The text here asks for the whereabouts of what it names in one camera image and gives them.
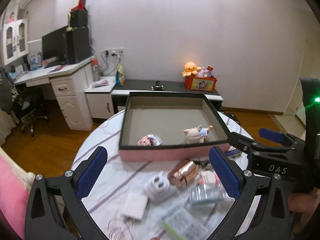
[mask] black box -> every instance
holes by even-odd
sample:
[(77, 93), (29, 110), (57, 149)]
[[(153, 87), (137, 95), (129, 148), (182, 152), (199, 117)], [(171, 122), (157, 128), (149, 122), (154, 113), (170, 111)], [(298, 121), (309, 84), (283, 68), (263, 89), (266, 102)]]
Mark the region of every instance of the black box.
[(78, 9), (76, 11), (70, 12), (71, 20), (70, 27), (71, 28), (81, 28), (88, 26), (88, 11), (86, 9)]
[(76, 28), (66, 32), (67, 64), (76, 64), (91, 56), (89, 29)]

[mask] blue gripper pad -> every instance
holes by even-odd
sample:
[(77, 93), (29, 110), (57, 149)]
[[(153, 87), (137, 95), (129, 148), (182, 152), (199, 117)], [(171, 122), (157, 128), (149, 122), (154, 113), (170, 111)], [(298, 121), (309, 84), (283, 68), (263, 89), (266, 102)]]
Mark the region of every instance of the blue gripper pad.
[(260, 128), (259, 135), (260, 137), (275, 143), (282, 143), (284, 141), (284, 137), (282, 133), (275, 132), (266, 128)]
[(237, 200), (241, 193), (239, 179), (215, 148), (211, 148), (209, 152), (209, 161), (214, 171), (217, 173), (223, 187), (228, 193), (228, 196)]
[(91, 160), (81, 177), (78, 179), (76, 195), (78, 198), (87, 197), (96, 183), (103, 167), (107, 163), (108, 153), (104, 147), (98, 147), (96, 150), (99, 152)]

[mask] black tabletop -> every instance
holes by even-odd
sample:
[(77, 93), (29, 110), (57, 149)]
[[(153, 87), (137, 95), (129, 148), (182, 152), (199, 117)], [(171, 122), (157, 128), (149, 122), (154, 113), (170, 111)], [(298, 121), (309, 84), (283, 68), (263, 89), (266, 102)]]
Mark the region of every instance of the black tabletop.
[[(164, 91), (167, 92), (182, 92), (182, 93), (199, 93), (206, 95), (219, 96), (219, 93), (215, 90), (214, 92), (208, 91), (197, 91), (188, 90), (184, 82), (173, 82), (173, 81), (160, 81), (164, 87)], [(151, 90), (151, 86), (155, 86), (155, 80), (126, 80), (122, 87), (115, 86), (113, 90)]]

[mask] black monitor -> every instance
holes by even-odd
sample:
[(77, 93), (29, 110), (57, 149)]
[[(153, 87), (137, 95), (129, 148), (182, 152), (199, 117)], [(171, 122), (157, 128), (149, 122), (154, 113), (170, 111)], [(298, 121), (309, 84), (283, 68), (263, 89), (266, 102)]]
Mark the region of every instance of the black monitor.
[(58, 57), (60, 61), (66, 60), (67, 26), (55, 30), (42, 37), (43, 60)]

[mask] screw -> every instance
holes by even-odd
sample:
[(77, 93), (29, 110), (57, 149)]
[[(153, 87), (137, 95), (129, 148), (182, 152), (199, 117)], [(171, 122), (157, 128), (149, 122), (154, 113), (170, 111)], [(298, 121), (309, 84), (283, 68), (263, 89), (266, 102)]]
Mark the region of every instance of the screw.
[(252, 176), (252, 172), (251, 172), (251, 171), (246, 170), (246, 171), (244, 171), (243, 173), (244, 173), (244, 175), (247, 176), (247, 177), (251, 177), (251, 176)]
[(43, 178), (43, 175), (42, 174), (38, 174), (37, 176), (36, 176), (36, 180), (41, 180)]
[(278, 173), (275, 173), (274, 176), (275, 176), (275, 179), (281, 179), (281, 176)]
[(64, 173), (64, 176), (66, 176), (66, 177), (71, 177), (72, 174), (73, 174), (73, 171), (66, 171), (66, 172)]

